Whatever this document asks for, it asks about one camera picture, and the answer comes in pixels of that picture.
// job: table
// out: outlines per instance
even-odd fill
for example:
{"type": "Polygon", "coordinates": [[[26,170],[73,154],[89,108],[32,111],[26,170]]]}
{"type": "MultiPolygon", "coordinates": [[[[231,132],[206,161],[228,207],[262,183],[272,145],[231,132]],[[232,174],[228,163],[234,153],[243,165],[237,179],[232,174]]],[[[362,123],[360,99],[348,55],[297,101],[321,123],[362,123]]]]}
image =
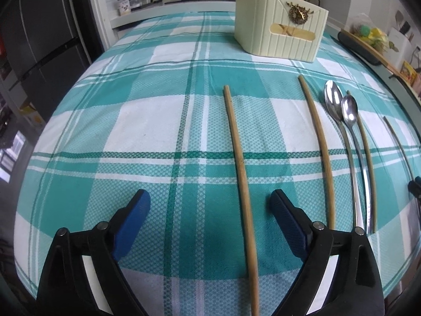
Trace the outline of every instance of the table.
{"type": "MultiPolygon", "coordinates": [[[[107,50],[69,91],[34,149],[16,214],[16,267],[34,296],[58,228],[90,229],[146,189],[151,211],[119,262],[146,311],[151,316],[249,313],[222,93],[229,85],[250,187],[260,313],[271,315],[302,262],[268,211],[270,193],[283,189],[310,219],[326,223],[319,145],[300,74],[324,127],[336,229],[344,231],[353,225],[351,180],[344,142],[321,104],[325,81],[335,80],[357,100],[375,166],[378,232],[370,243],[385,295],[400,280],[418,253],[420,227],[416,201],[406,187],[409,173],[382,117],[395,128],[418,175],[420,142],[405,112],[384,84],[327,34],[317,59],[305,63],[252,56],[233,32],[229,12],[147,20],[107,50]]],[[[357,137],[362,147],[358,132],[357,137]]],[[[355,149],[353,154],[359,167],[355,149]]],[[[362,191],[360,198],[364,201],[362,191]]]]}

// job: tablecloth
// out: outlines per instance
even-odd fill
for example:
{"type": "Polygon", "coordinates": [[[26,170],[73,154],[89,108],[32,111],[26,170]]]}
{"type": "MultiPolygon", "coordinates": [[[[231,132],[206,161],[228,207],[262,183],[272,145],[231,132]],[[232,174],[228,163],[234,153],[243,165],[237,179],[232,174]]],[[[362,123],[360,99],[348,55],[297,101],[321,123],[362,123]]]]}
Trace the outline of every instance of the tablecloth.
{"type": "MultiPolygon", "coordinates": [[[[107,50],[60,103],[34,149],[18,203],[15,257],[26,288],[36,295],[58,228],[91,229],[109,220],[138,189],[146,189],[150,213],[119,262],[146,311],[151,316],[249,314],[222,91],[229,85],[253,210],[260,314],[272,314],[302,262],[267,208],[270,193],[283,189],[310,219],[327,222],[319,145],[300,74],[323,124],[336,229],[344,231],[353,227],[351,180],[344,142],[322,103],[326,80],[335,80],[357,100],[378,195],[378,231],[369,238],[388,294],[419,248],[409,173],[382,120],[389,118],[418,175],[420,143],[405,112],[384,84],[329,35],[313,63],[252,56],[235,41],[234,14],[226,12],[142,22],[107,50]]],[[[354,160],[364,203],[355,151],[354,160]]]]}

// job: chopstick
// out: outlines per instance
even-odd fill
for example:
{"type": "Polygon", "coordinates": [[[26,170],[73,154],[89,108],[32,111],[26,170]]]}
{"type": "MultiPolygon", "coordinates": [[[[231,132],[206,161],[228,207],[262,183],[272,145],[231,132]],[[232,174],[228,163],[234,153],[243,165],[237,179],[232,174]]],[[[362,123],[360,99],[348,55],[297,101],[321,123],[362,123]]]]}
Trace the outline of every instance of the chopstick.
{"type": "Polygon", "coordinates": [[[250,205],[250,192],[248,191],[247,173],[245,171],[243,150],[239,139],[237,121],[235,120],[234,106],[232,105],[229,86],[224,86],[224,100],[227,109],[229,129],[231,131],[232,147],[234,149],[235,166],[237,168],[241,210],[245,234],[245,248],[248,266],[248,279],[250,282],[251,315],[259,315],[259,274],[257,267],[257,251],[254,238],[253,214],[250,205]]]}
{"type": "Polygon", "coordinates": [[[406,165],[407,165],[408,170],[409,170],[409,174],[411,175],[411,180],[414,180],[414,173],[411,170],[411,167],[409,165],[408,158],[407,158],[407,156],[405,154],[405,151],[403,150],[403,147],[402,147],[402,144],[399,141],[399,138],[397,137],[397,135],[396,135],[396,133],[395,133],[392,125],[390,124],[389,120],[385,116],[383,117],[383,120],[386,122],[386,125],[389,127],[390,133],[392,133],[393,137],[395,138],[395,140],[396,140],[396,142],[397,142],[397,144],[398,144],[398,146],[399,146],[399,148],[400,148],[400,150],[401,150],[401,152],[403,154],[403,158],[405,159],[406,165]]]}
{"type": "Polygon", "coordinates": [[[328,189],[327,221],[328,221],[328,227],[330,229],[334,229],[335,228],[335,191],[333,189],[332,166],[330,165],[328,145],[326,143],[325,133],[323,132],[322,123],[320,121],[319,114],[317,113],[316,105],[314,104],[312,95],[309,90],[309,86],[307,85],[307,82],[304,79],[303,75],[299,75],[298,80],[300,81],[301,88],[303,89],[304,95],[306,96],[307,104],[310,110],[310,115],[313,119],[314,128],[316,130],[317,138],[319,140],[320,150],[322,152],[322,161],[323,161],[323,167],[325,169],[325,177],[326,177],[326,187],[328,189]]]}
{"type": "Polygon", "coordinates": [[[375,189],[373,159],[371,158],[367,135],[365,133],[363,121],[361,120],[360,116],[357,117],[357,125],[359,128],[359,132],[361,134],[361,138],[363,139],[365,158],[367,159],[368,176],[370,178],[370,191],[371,191],[371,220],[373,222],[373,226],[371,229],[373,230],[373,233],[375,233],[377,229],[377,191],[375,189]]]}

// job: metal spoon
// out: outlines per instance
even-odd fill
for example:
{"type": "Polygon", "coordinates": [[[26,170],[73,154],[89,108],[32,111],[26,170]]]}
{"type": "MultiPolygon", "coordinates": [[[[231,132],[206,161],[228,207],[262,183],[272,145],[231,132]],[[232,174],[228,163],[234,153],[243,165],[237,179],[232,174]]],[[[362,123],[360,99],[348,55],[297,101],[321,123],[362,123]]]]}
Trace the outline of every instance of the metal spoon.
{"type": "Polygon", "coordinates": [[[359,200],[357,175],[355,174],[354,159],[352,158],[351,145],[349,144],[348,134],[342,124],[343,116],[340,108],[342,102],[342,93],[339,87],[332,80],[325,84],[325,103],[330,116],[338,124],[338,128],[344,138],[345,147],[348,153],[349,168],[351,170],[352,201],[354,204],[354,226],[364,229],[363,212],[361,211],[361,202],[359,200]]]}
{"type": "Polygon", "coordinates": [[[349,131],[351,132],[352,139],[354,140],[355,149],[357,150],[359,163],[361,165],[361,174],[363,175],[364,183],[364,195],[365,195],[365,208],[366,208],[366,232],[367,234],[372,233],[372,223],[371,223],[371,201],[370,201],[370,186],[368,183],[367,175],[367,166],[365,165],[363,154],[361,153],[361,148],[357,137],[355,136],[354,130],[352,127],[357,122],[358,117],[358,107],[357,102],[351,95],[346,95],[342,98],[340,103],[342,109],[342,116],[344,117],[344,122],[347,125],[349,131]]]}

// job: green ball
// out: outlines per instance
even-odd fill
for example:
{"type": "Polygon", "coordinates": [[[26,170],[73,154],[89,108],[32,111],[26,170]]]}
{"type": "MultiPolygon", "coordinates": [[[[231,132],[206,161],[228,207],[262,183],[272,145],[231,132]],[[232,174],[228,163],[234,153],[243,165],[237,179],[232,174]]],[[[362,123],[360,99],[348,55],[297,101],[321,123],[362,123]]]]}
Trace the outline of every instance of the green ball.
{"type": "Polygon", "coordinates": [[[368,37],[370,35],[371,28],[367,25],[361,25],[359,27],[359,32],[363,37],[368,37]]]}

